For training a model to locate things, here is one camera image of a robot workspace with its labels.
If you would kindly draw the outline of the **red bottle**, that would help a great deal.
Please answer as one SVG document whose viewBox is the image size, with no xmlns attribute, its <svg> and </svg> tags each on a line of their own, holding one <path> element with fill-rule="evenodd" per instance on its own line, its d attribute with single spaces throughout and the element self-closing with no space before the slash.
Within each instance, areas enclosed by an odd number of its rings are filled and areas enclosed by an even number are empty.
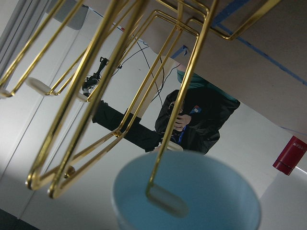
<svg viewBox="0 0 307 230">
<path fill-rule="evenodd" d="M 292 136 L 272 166 L 289 176 L 306 151 L 307 144 Z"/>
</svg>

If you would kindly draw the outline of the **light blue plastic cup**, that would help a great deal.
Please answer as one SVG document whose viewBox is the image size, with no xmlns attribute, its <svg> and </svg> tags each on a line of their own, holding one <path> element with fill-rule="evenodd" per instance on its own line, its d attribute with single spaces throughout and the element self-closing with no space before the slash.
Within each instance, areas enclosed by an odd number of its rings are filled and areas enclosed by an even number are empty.
<svg viewBox="0 0 307 230">
<path fill-rule="evenodd" d="M 149 194 L 157 158 L 147 153 L 127 163 L 112 188 L 121 230 L 256 230 L 259 200 L 227 165 L 191 151 L 166 151 Z"/>
</svg>

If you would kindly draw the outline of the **person in black jacket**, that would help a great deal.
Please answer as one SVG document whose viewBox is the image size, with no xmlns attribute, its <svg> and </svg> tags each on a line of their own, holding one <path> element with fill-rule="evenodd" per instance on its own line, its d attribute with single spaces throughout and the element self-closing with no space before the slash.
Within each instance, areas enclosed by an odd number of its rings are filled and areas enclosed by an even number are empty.
<svg viewBox="0 0 307 230">
<path fill-rule="evenodd" d="M 194 73 L 170 140 L 185 150 L 206 154 L 240 101 Z"/>
</svg>

